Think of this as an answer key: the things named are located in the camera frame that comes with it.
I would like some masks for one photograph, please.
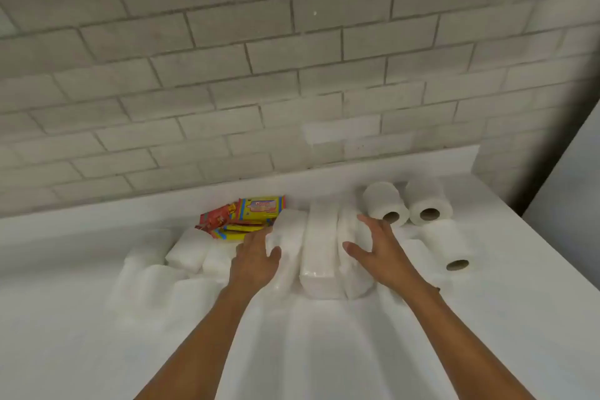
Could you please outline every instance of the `white countertop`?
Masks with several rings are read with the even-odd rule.
[[[600,292],[469,174],[443,178],[476,248],[446,301],[538,399],[600,397]],[[0,397],[131,399],[181,336],[118,328],[106,296],[139,227],[0,247]],[[411,312],[251,304],[219,399],[456,398]]]

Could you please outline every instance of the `hand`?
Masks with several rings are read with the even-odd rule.
[[[266,255],[265,237],[272,230],[249,232],[244,242],[236,247],[236,256],[231,261],[229,286],[249,298],[271,281],[279,267],[280,247],[275,247],[270,256]]]
[[[415,290],[428,286],[410,263],[388,222],[366,215],[359,215],[358,219],[371,230],[372,252],[364,251],[353,242],[344,242],[343,246],[376,281],[392,289],[403,299]]]

